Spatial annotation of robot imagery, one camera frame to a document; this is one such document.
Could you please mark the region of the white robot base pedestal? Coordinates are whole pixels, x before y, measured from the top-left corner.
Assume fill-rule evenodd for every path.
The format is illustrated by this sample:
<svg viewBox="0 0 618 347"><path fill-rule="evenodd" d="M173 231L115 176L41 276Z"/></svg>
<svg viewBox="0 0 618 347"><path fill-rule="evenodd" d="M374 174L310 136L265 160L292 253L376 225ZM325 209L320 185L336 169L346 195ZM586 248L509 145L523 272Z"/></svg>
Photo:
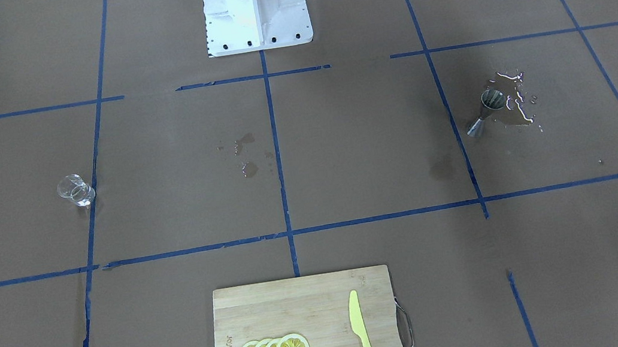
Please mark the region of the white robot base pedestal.
<svg viewBox="0 0 618 347"><path fill-rule="evenodd" d="M215 58L308 44L307 0L202 0L207 54Z"/></svg>

